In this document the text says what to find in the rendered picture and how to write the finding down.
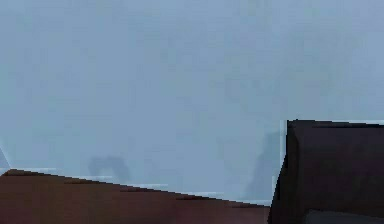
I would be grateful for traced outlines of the dark brown sofa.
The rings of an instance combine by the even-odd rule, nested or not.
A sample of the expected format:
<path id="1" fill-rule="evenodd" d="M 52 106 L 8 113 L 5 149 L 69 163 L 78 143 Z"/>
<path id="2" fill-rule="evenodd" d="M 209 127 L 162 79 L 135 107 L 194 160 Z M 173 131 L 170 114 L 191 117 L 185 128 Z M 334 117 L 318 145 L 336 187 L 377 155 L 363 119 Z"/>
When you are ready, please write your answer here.
<path id="1" fill-rule="evenodd" d="M 384 221 L 384 125 L 287 123 L 268 224 L 304 224 L 315 210 Z"/>

